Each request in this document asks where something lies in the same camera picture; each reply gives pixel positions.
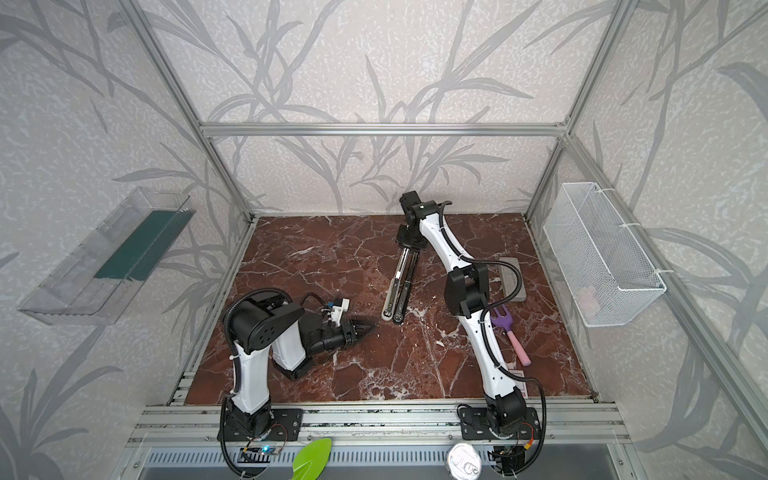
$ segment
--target orange wire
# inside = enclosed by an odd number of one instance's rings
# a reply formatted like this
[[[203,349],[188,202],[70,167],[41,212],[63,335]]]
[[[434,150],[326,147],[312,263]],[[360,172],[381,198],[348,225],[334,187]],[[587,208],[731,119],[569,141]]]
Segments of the orange wire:
[[[528,425],[529,427],[531,427],[531,439],[530,439],[530,440],[528,440],[528,443],[526,443],[525,445],[523,445],[523,448],[524,448],[524,449],[526,449],[526,450],[528,450],[529,448],[531,448],[531,445],[533,445],[533,425],[531,425],[531,424],[530,424],[530,423],[528,423],[528,422],[523,422],[523,425]]]

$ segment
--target pink handle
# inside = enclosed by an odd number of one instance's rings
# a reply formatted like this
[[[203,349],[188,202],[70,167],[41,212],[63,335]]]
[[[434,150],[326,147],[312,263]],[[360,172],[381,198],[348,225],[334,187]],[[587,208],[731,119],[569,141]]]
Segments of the pink handle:
[[[512,346],[515,348],[515,353],[518,354],[520,363],[523,366],[531,365],[531,359],[528,358],[528,354],[523,350],[523,345],[518,341],[518,337],[516,337],[511,330],[507,330],[507,336],[509,337],[509,341],[512,342]]]

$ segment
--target clear plastic tray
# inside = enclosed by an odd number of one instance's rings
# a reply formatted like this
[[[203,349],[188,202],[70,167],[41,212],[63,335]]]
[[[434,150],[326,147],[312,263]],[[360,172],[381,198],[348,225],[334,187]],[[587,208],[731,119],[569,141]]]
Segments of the clear plastic tray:
[[[48,324],[112,325],[194,214],[188,199],[135,189],[18,309]]]

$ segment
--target black mounting plate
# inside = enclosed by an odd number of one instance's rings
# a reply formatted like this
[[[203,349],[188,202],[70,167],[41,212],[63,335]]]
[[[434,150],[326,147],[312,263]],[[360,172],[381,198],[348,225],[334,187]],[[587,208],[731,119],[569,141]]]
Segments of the black mounting plate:
[[[461,407],[458,410],[458,420],[462,426],[462,439],[463,440],[499,440],[499,438],[491,433],[491,427],[488,425],[488,417],[486,416],[487,408],[474,408],[474,407]],[[511,440],[530,440],[531,429],[524,424],[533,426],[533,438],[538,440],[541,433],[541,426],[538,422],[538,413],[533,407],[528,407],[525,412],[525,418],[520,422],[515,430],[517,436],[512,434]]]
[[[273,416],[272,424],[282,425],[285,431],[279,426],[274,426],[261,441],[262,442],[295,442],[299,439],[299,430],[301,429],[301,418],[304,414],[302,409],[272,409],[270,413]],[[242,430],[236,429],[231,422],[228,422],[229,412],[224,417],[224,441],[225,442],[247,442],[248,438]]]

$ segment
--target aluminum frame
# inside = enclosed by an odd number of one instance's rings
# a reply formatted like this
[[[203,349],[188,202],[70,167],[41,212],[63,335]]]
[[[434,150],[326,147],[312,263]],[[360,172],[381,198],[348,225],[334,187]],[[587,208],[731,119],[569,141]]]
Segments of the aluminum frame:
[[[606,189],[605,194],[624,222],[630,225],[639,223],[621,196],[615,190],[608,190],[613,189],[613,185],[581,141],[569,134],[566,134],[563,140],[565,151],[572,156],[587,180]],[[640,225],[631,225],[631,227],[634,228],[637,242],[652,264],[661,270],[673,270],[645,229]],[[768,399],[728,347],[725,339],[717,332],[680,277],[675,273],[661,273],[661,275],[664,275],[664,281],[667,284],[667,292],[664,294],[667,305],[696,351],[722,385],[726,396],[741,415],[761,449],[768,455]]]
[[[174,99],[176,105],[179,107],[181,116],[187,122],[192,135],[197,140],[200,148],[205,152],[209,162],[214,168],[221,181],[224,183],[225,188],[232,196],[233,201],[243,211],[243,215],[250,219],[253,215],[248,207],[248,202],[240,189],[237,187],[237,183],[230,174],[229,169],[221,160],[218,153],[214,149],[210,141],[205,138],[203,132],[200,131],[200,119],[194,110],[191,100],[181,87],[181,82],[178,76],[171,67],[170,62],[163,52],[160,42],[152,30],[149,24],[149,20],[144,15],[144,11],[139,6],[137,0],[115,0],[118,7],[125,19],[125,24],[134,32],[144,52],[149,57],[150,61],[154,65],[157,73],[165,83],[170,96]]]
[[[560,137],[565,124],[202,124],[208,137]]]
[[[275,404],[304,410],[298,442],[333,437],[336,445],[452,445],[462,437],[456,406],[485,407],[483,399],[436,399]],[[540,409],[540,401],[528,403]],[[147,407],[127,441],[127,447],[200,447],[216,445],[219,406]],[[547,443],[630,443],[614,403],[589,398],[550,398],[547,401]],[[508,440],[477,441],[506,445]],[[227,443],[242,446],[245,442]]]
[[[216,319],[218,319],[221,315],[221,311],[223,310],[224,304],[227,301],[227,294],[229,293],[230,288],[235,281],[235,276],[237,275],[237,271],[240,269],[240,263],[243,261],[243,257],[245,257],[245,252],[248,249],[248,244],[250,243],[250,239],[253,236],[255,229],[256,221],[252,220],[246,231],[243,232],[243,235],[240,237],[240,241],[237,244],[237,251],[230,259],[230,262],[227,265],[227,269],[224,271],[224,275],[221,277],[221,282],[219,283],[216,293],[214,294],[214,298],[211,300],[211,303],[206,310],[203,323],[200,325],[200,328],[198,329],[197,334],[195,335],[194,340],[190,345],[190,349],[180,364],[179,370],[177,371],[179,382],[174,386],[173,391],[168,395],[169,405],[173,404],[174,402],[183,402],[187,397],[186,392],[189,389],[189,384],[192,383],[194,372],[196,372],[197,367],[200,366],[200,361],[203,358],[205,347],[207,346],[208,341],[210,340],[210,336],[214,331],[214,327],[216,326]]]
[[[576,99],[571,107],[568,116],[565,118],[565,134],[571,134],[576,128],[581,115],[584,113],[589,98],[592,96],[594,89],[598,86],[598,82],[605,72],[605,68],[608,62],[611,60],[616,51],[619,41],[621,40],[624,30],[627,29],[629,21],[637,7],[639,0],[618,0],[614,6],[614,11],[611,14],[611,20],[603,34],[603,38],[600,41],[598,50],[594,53],[592,62],[587,69],[587,74],[584,76],[584,81],[581,82],[579,91],[576,94]],[[531,201],[528,202],[528,208],[525,209],[525,218],[529,219],[533,215],[534,210],[541,201],[541,195],[544,192],[544,187],[549,183],[549,180],[554,175],[555,171],[560,166],[560,160],[562,158],[563,146],[561,144],[561,138],[558,138],[559,142],[552,151],[552,154],[547,162],[547,167],[544,173],[541,175],[541,179],[534,190],[534,196]]]

